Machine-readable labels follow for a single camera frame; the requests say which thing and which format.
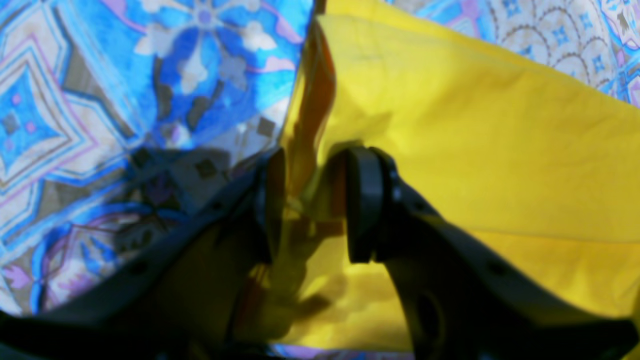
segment yellow cloth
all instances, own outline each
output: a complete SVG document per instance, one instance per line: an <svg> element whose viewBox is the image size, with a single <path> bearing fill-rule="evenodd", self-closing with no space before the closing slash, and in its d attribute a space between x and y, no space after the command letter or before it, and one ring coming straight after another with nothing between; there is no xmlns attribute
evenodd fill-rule
<svg viewBox="0 0 640 360"><path fill-rule="evenodd" d="M562 299L634 314L640 111L381 1L334 0L311 31L282 139L304 215L290 211L266 276L280 295L256 323L280 324L274 341L410 350L384 268L349 265L331 225L324 165L352 143L387 151L445 218Z"/></svg>

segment flower motif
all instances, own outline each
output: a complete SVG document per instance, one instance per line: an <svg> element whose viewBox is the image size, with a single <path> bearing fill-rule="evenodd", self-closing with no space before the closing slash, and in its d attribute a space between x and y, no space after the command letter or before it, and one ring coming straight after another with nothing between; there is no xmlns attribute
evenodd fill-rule
<svg viewBox="0 0 640 360"><path fill-rule="evenodd" d="M202 63L202 46L205 37L210 37L220 52L218 75L220 79L228 81L234 87L244 91L247 80L244 72L247 70L246 60L240 56L231 55L219 38L221 29L231 30L242 38L245 49L255 52L260 49L272 50L277 47L276 42L264 32L262 24L250 21L246 26L239 27L225 22L221 15L232 8L243 7L249 12L260 10L260 0L228 0L215 7L213 0L195 0L192 8L184 6L175 0L140 0L142 7L149 13L158 12L161 8L173 8L187 13L189 20L173 28L166 28L156 22L147 26L147 34L137 44L135 52L138 54L156 55L165 58L172 54L176 39L189 29L198 30L198 39L193 52L187 60L178 64L180 87L184 94L193 93L198 85L209 78L209 71Z"/></svg>

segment hole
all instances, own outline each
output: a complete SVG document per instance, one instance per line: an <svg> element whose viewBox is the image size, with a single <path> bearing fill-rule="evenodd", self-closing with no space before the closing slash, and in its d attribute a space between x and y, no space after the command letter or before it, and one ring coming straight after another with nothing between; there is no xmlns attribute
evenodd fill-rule
<svg viewBox="0 0 640 360"><path fill-rule="evenodd" d="M498 263L497 261L487 262L486 268L487 270L489 270L491 274L496 276L505 276L507 274L507 268L503 264Z"/></svg>
<svg viewBox="0 0 640 360"><path fill-rule="evenodd" d="M129 273L131 275L142 275L147 271L148 267L149 266L147 265L146 261L139 261L131 265L131 269L129 269Z"/></svg>
<svg viewBox="0 0 640 360"><path fill-rule="evenodd" d="M442 334L442 318L436 300L430 295L420 295L417 308L422 330L432 339L439 338Z"/></svg>

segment yellow fabric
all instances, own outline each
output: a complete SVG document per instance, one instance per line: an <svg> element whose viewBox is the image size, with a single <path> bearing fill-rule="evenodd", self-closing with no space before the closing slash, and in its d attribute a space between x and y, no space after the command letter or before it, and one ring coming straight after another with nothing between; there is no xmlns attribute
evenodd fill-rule
<svg viewBox="0 0 640 360"><path fill-rule="evenodd" d="M336 221L323 170L352 143L390 153L448 220L561 298L635 313L640 111L381 1L334 0L311 31L282 139L298 214L269 286L296 294L263 302L265 328L268 310L287 324L275 341L410 349L384 269L349 265L343 235L312 229Z"/></svg>

